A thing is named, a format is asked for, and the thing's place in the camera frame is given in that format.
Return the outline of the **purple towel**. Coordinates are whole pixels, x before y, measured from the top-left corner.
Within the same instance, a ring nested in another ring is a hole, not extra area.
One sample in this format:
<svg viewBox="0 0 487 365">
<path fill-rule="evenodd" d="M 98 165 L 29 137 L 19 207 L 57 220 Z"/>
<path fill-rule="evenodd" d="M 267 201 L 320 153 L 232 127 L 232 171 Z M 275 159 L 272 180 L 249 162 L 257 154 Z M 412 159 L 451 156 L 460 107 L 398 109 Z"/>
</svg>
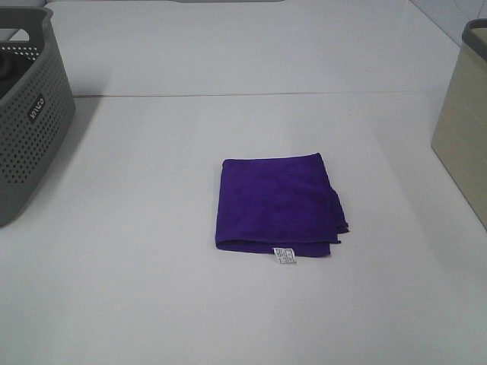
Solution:
<svg viewBox="0 0 487 365">
<path fill-rule="evenodd" d="M 321 154 L 222 163 L 215 246 L 233 252 L 329 256 L 349 223 Z"/>
</svg>

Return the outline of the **beige storage bin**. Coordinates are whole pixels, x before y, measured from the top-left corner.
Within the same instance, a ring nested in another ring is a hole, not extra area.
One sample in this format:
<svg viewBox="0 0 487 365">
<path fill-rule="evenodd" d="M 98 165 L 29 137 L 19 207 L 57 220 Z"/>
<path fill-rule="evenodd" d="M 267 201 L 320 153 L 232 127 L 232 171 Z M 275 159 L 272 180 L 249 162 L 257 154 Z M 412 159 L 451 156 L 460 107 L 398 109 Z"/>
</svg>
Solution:
<svg viewBox="0 0 487 365">
<path fill-rule="evenodd" d="M 431 147 L 486 225 L 486 19 L 469 21 Z"/>
</svg>

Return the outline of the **grey perforated plastic basket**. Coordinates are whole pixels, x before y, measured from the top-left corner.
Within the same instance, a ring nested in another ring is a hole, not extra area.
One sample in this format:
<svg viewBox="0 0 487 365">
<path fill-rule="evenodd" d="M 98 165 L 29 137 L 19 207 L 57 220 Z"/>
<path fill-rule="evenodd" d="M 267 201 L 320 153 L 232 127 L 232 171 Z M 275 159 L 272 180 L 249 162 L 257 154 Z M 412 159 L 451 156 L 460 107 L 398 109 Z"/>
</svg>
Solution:
<svg viewBox="0 0 487 365">
<path fill-rule="evenodd" d="M 37 189 L 75 115 L 53 32 L 53 12 L 3 7 L 1 28 L 27 40 L 1 42 L 1 224 L 10 224 Z"/>
</svg>

